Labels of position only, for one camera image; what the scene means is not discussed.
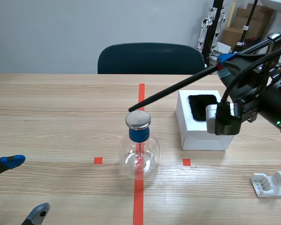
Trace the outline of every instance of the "office chair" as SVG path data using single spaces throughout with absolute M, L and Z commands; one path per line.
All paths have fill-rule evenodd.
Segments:
M 192 75 L 204 68 L 203 55 L 198 50 L 164 43 L 112 45 L 98 61 L 98 74 Z

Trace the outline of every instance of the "table surface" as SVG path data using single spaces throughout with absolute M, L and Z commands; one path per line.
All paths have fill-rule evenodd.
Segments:
M 51 205 L 43 225 L 131 225 L 134 181 L 118 164 L 127 109 L 139 83 L 148 97 L 186 77 L 0 74 L 0 157 L 26 156 L 0 175 L 0 225 L 20 225 L 43 202 Z M 225 87 L 209 76 L 185 89 Z M 182 151 L 176 101 L 177 92 L 145 108 L 161 163 L 144 184 L 144 224 L 281 225 L 281 199 L 258 199 L 249 180 L 281 170 L 278 130 L 258 117 L 225 152 Z

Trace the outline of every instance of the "silver bottle cap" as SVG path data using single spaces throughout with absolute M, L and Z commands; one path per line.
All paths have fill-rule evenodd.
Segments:
M 126 116 L 126 124 L 132 130 L 144 130 L 151 124 L 151 116 L 142 110 L 135 110 Z

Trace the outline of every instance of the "round-bottom flask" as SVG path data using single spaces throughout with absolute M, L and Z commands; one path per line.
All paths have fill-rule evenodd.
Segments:
M 152 177 L 160 163 L 160 146 L 150 134 L 151 116 L 145 111 L 133 111 L 126 117 L 129 134 L 124 136 L 120 147 L 120 167 L 133 179 Z

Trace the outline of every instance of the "black sponge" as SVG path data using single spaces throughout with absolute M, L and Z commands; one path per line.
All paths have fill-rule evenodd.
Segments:
M 206 107 L 217 104 L 214 95 L 189 95 L 188 100 L 193 119 L 196 121 L 206 121 Z

